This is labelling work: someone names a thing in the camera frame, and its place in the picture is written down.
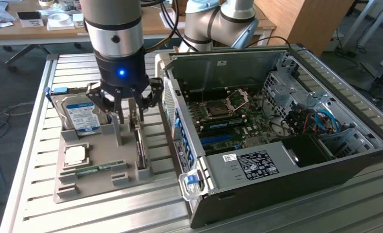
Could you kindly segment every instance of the aluminum profile table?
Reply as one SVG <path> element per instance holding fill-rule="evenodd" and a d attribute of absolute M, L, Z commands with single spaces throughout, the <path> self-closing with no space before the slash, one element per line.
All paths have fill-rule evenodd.
<path fill-rule="evenodd" d="M 151 77 L 155 75 L 155 55 L 147 55 L 147 73 Z M 301 52 L 301 56 L 383 128 L 383 113 L 368 107 L 370 102 L 307 51 Z M 383 161 L 340 186 L 204 228 L 191 229 L 157 109 L 151 109 L 145 114 L 152 167 L 159 173 L 155 181 L 56 204 L 52 195 L 61 123 L 43 90 L 45 86 L 84 86 L 99 80 L 100 74 L 92 54 L 51 58 L 45 63 L 1 233 L 383 233 Z M 320 88 L 313 80 L 308 80 L 308 75 L 300 74 L 299 78 L 305 79 L 312 90 Z"/>

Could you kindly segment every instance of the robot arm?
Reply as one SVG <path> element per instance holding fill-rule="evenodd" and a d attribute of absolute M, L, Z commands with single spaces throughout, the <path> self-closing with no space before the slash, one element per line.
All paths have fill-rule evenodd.
<path fill-rule="evenodd" d="M 163 91 L 161 79 L 145 73 L 141 5 L 139 0 L 81 0 L 85 28 L 101 74 L 100 84 L 88 87 L 88 97 L 105 112 L 115 112 L 123 122 L 121 99 L 133 98 L 143 111 L 153 107 Z M 143 91 L 152 93 L 143 98 Z M 108 101 L 101 90 L 113 96 Z"/>
<path fill-rule="evenodd" d="M 100 83 L 88 87 L 87 95 L 105 112 L 119 114 L 121 99 L 133 98 L 140 110 L 153 107 L 161 97 L 163 81 L 145 73 L 140 0 L 81 0 L 85 29 L 89 34 L 101 74 Z M 253 0 L 189 0 L 185 40 L 199 51 L 212 50 L 212 40 L 241 49 L 257 27 Z M 180 52 L 188 52 L 181 43 Z M 151 85 L 151 94 L 141 93 Z M 105 99 L 103 91 L 113 96 Z"/>
<path fill-rule="evenodd" d="M 259 20 L 255 18 L 253 0 L 189 0 L 185 10 L 184 39 L 199 51 L 212 50 L 212 40 L 243 49 L 255 34 Z M 179 52 L 191 52 L 183 42 Z"/>

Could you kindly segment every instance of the power supply label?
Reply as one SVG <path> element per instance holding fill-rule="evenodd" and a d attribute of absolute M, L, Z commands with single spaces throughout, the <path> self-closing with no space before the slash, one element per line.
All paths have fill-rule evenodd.
<path fill-rule="evenodd" d="M 277 174 L 277 168 L 265 150 L 240 155 L 237 160 L 249 180 Z"/>

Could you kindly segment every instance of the gray 3d-printed holder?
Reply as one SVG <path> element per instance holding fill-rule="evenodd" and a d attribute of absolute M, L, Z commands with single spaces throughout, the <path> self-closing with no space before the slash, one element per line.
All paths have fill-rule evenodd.
<path fill-rule="evenodd" d="M 113 124 L 103 125 L 101 133 L 83 137 L 77 136 L 75 130 L 61 131 L 53 192 L 53 201 L 56 203 L 85 198 L 153 181 L 148 157 L 147 168 L 137 169 L 137 143 L 135 132 L 129 131 L 128 125 L 119 125 L 117 129 Z M 120 146 L 116 143 L 119 141 L 117 134 L 123 142 Z M 76 146 L 85 147 L 85 160 L 77 165 L 64 167 L 65 150 Z M 105 170 L 87 175 L 77 175 L 79 169 L 105 164 L 112 164 Z"/>

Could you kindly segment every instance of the white box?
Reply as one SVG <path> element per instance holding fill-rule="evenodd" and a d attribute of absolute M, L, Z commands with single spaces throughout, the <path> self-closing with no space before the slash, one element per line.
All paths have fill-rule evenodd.
<path fill-rule="evenodd" d="M 64 29 L 75 29 L 73 23 L 69 19 L 69 22 L 67 24 L 56 24 L 55 22 L 47 23 L 47 29 L 48 31 L 55 31 L 55 30 L 64 30 Z"/>
<path fill-rule="evenodd" d="M 41 27 L 43 26 L 43 20 L 41 19 L 21 19 L 21 26 L 24 28 L 31 27 Z"/>
<path fill-rule="evenodd" d="M 84 15 L 83 14 L 73 14 L 72 15 L 72 20 L 73 20 L 73 26 L 76 28 L 83 28 L 84 27 Z"/>
<path fill-rule="evenodd" d="M 17 12 L 17 16 L 24 28 L 43 26 L 43 19 L 39 12 Z"/>

